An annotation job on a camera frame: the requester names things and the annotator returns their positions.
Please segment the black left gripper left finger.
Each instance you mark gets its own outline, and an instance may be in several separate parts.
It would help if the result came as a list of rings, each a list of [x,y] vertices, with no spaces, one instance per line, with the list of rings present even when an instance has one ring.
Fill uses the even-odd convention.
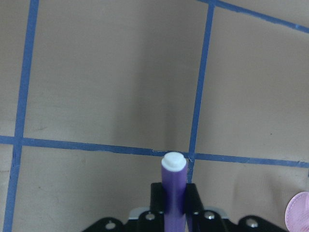
[[[85,232],[163,232],[165,192],[161,183],[151,184],[150,206],[131,210],[127,223],[113,217],[104,217]]]

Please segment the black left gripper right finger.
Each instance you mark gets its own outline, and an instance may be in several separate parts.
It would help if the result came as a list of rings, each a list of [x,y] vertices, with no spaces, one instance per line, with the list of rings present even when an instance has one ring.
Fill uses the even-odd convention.
[[[230,221],[224,210],[207,206],[201,201],[195,184],[187,184],[185,212],[190,232],[284,232],[285,229],[255,215]]]

